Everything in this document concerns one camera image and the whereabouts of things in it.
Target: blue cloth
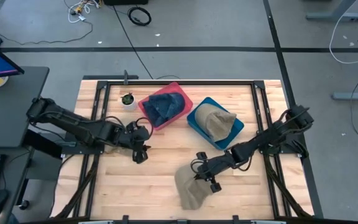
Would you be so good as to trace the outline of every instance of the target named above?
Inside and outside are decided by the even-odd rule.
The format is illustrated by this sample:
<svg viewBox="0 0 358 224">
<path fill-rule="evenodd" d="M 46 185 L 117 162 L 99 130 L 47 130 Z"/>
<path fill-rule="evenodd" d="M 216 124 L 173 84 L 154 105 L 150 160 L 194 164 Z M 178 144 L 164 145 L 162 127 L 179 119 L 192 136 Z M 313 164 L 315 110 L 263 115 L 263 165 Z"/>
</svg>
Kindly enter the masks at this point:
<svg viewBox="0 0 358 224">
<path fill-rule="evenodd" d="M 185 109 L 185 99 L 180 93 L 151 95 L 142 104 L 154 127 L 159 127 Z"/>
</svg>

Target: blue bin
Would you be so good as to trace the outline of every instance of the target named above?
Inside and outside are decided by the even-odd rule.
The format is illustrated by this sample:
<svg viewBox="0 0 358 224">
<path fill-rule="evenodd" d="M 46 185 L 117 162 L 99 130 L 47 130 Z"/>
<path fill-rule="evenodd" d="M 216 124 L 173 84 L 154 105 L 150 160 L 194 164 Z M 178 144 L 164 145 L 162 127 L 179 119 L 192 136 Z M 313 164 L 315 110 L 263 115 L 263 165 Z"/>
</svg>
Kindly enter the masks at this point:
<svg viewBox="0 0 358 224">
<path fill-rule="evenodd" d="M 227 146 L 230 144 L 230 142 L 240 133 L 240 131 L 244 128 L 244 123 L 241 122 L 239 119 L 236 118 L 234 121 L 233 127 L 231 128 L 231 132 L 229 136 L 226 139 L 214 142 L 198 125 L 196 122 L 195 114 L 196 110 L 199 106 L 201 106 L 204 103 L 209 103 L 211 105 L 217 106 L 218 108 L 221 108 L 224 111 L 227 111 L 224 109 L 219 103 L 214 101 L 212 98 L 207 97 L 205 98 L 188 116 L 187 116 L 187 123 L 192 127 L 194 130 L 198 132 L 202 137 L 204 137 L 209 143 L 211 143 L 216 149 L 219 150 L 225 150 Z"/>
</svg>

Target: plant pot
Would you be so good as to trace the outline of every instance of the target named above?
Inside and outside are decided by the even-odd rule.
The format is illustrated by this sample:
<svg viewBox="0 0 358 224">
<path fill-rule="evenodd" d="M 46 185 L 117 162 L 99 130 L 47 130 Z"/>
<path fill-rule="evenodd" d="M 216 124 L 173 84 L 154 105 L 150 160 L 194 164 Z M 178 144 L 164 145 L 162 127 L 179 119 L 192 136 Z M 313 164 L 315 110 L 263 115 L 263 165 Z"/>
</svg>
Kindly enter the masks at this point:
<svg viewBox="0 0 358 224">
<path fill-rule="evenodd" d="M 132 97 L 133 97 L 133 100 L 132 100 L 132 103 L 130 103 L 130 104 L 125 104 L 121 98 L 121 104 L 122 104 L 122 107 L 124 107 L 124 110 L 134 111 L 136 109 L 136 106 L 137 106 L 136 99 L 135 99 L 134 95 L 132 95 Z"/>
</svg>

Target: wooden table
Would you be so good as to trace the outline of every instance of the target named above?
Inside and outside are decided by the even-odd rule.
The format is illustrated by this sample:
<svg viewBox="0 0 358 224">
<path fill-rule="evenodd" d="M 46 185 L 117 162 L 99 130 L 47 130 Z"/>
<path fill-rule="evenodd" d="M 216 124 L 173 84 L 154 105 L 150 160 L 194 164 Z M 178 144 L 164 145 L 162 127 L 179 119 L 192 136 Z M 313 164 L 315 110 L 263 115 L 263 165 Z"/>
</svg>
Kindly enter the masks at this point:
<svg viewBox="0 0 358 224">
<path fill-rule="evenodd" d="M 75 113 L 88 118 L 91 116 L 96 84 L 97 80 L 81 82 Z M 280 80 L 265 80 L 265 85 L 270 112 L 273 121 L 275 121 L 287 109 L 283 89 Z M 193 108 L 205 97 L 210 96 L 222 104 L 225 109 L 237 114 L 245 127 L 231 145 L 248 141 L 255 136 L 257 122 L 250 88 L 244 87 L 244 85 L 185 85 L 182 87 L 193 101 Z M 117 116 L 124 124 L 140 118 L 143 116 L 140 109 L 133 112 L 123 110 L 119 102 L 120 96 L 132 92 L 139 101 L 160 88 L 161 86 L 155 85 L 114 86 L 110 90 L 107 116 Z M 100 99 L 99 107 L 101 107 L 102 101 L 103 97 Z M 266 128 L 265 116 L 262 117 Z M 204 151 L 209 157 L 219 156 L 222 152 L 215 149 L 189 127 L 186 116 L 166 128 L 154 132 L 146 144 L 152 148 L 148 150 L 149 159 L 142 164 L 136 164 L 130 157 L 119 153 L 105 153 L 101 156 L 91 219 L 121 220 L 123 215 L 129 215 L 131 220 L 176 220 L 181 218 L 230 220 L 233 215 L 239 215 L 239 218 L 243 220 L 273 218 L 261 154 L 254 154 L 252 165 L 247 172 L 229 169 L 219 174 L 217 181 L 220 182 L 222 191 L 209 196 L 199 210 L 184 211 L 181 209 L 175 187 L 173 177 L 175 171 L 196 158 L 197 152 Z M 73 157 L 62 168 L 56 188 L 52 216 L 67 204 L 75 192 L 82 157 Z M 280 158 L 288 190 L 305 211 L 313 214 L 300 159 L 296 154 L 282 154 Z M 277 188 L 276 191 L 280 214 L 284 215 L 281 194 Z M 82 200 L 82 211 L 85 201 L 85 199 Z"/>
</svg>

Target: pink plastic bin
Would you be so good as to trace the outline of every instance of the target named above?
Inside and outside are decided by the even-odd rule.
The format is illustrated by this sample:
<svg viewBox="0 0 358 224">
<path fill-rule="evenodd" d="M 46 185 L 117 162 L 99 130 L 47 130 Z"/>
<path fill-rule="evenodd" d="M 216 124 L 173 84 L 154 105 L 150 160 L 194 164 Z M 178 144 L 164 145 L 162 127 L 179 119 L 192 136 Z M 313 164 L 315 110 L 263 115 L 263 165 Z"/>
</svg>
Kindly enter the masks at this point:
<svg viewBox="0 0 358 224">
<path fill-rule="evenodd" d="M 180 93 L 184 99 L 185 99 L 185 109 L 183 109 L 183 111 L 176 115 L 175 117 L 173 117 L 172 119 L 168 120 L 167 122 L 161 124 L 158 127 L 154 127 L 154 130 L 158 131 L 159 129 L 164 128 L 165 126 L 167 126 L 168 124 L 174 122 L 176 119 L 180 118 L 181 116 L 187 114 L 190 112 L 191 108 L 193 107 L 193 102 L 190 100 L 190 98 L 186 95 L 186 93 L 180 88 L 180 85 L 177 82 L 172 82 L 171 84 L 165 86 L 164 88 L 162 88 L 159 91 L 156 91 L 155 93 L 153 93 L 152 95 L 160 95 L 160 94 L 164 94 L 164 93 Z M 144 98 L 143 100 L 140 100 L 138 102 L 139 108 L 142 110 L 143 114 L 147 117 L 147 114 L 144 110 L 143 107 L 143 102 L 148 101 L 149 97 Z"/>
</svg>

